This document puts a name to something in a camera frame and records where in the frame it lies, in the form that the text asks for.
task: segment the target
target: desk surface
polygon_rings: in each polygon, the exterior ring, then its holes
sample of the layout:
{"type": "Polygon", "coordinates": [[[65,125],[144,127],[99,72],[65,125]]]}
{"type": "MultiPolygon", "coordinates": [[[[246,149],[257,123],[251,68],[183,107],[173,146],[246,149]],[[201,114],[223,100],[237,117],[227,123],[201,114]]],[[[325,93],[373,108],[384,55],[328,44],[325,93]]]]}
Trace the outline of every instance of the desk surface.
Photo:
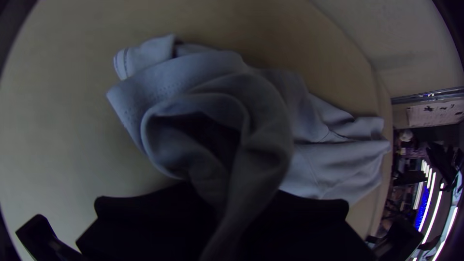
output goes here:
{"type": "MultiPolygon", "coordinates": [[[[385,118],[390,98],[342,31],[305,0],[40,1],[0,82],[0,200],[10,235],[37,213],[74,246],[97,196],[134,196],[171,182],[140,153],[107,102],[119,49],[169,32],[235,50],[255,66],[299,72],[309,90],[354,115],[385,118]]],[[[353,206],[348,222],[375,232],[388,190],[353,206]]]]}

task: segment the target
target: crumpled cloth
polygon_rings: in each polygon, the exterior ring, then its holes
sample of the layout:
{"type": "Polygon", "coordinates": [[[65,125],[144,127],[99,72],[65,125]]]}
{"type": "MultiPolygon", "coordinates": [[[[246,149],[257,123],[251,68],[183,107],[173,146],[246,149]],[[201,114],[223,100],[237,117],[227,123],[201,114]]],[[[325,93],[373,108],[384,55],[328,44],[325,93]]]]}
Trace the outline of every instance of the crumpled cloth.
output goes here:
{"type": "Polygon", "coordinates": [[[201,260],[230,256],[278,189],[352,205],[381,182],[383,119],[354,119],[295,73],[174,35],[121,50],[114,67],[121,82],[107,98],[135,144],[217,210],[201,260]]]}

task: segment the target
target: gray fabric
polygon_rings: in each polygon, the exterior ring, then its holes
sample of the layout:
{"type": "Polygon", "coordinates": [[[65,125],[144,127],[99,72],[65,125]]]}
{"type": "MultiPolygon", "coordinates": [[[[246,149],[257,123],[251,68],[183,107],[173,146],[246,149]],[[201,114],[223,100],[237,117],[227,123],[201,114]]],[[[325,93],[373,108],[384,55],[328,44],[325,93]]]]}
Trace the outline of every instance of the gray fabric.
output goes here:
{"type": "Polygon", "coordinates": [[[173,35],[126,48],[114,64],[122,81],[107,97],[136,145],[220,213],[202,260],[230,256],[277,189],[354,204],[381,182],[383,120],[354,119],[294,73],[173,35]]]}

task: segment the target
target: poster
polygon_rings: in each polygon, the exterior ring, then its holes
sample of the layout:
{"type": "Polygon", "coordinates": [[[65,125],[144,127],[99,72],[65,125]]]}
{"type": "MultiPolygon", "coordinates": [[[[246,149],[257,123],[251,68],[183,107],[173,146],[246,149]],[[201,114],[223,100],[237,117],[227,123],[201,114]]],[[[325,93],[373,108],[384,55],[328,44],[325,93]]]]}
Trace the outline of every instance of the poster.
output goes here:
{"type": "Polygon", "coordinates": [[[411,128],[455,124],[464,119],[464,100],[411,106],[406,114],[411,128]]]}

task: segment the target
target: blue light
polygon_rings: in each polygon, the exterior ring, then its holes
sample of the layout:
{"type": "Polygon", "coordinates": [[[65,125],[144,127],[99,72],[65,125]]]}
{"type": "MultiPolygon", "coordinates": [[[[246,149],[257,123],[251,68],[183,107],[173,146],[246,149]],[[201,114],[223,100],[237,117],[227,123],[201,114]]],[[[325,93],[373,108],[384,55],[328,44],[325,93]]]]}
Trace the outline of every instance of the blue light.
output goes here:
{"type": "Polygon", "coordinates": [[[415,227],[419,230],[419,226],[421,226],[422,219],[424,218],[425,207],[427,206],[427,201],[429,200],[429,190],[427,186],[424,186],[424,193],[422,194],[422,199],[420,201],[420,206],[417,209],[417,216],[416,216],[416,223],[415,227]]]}

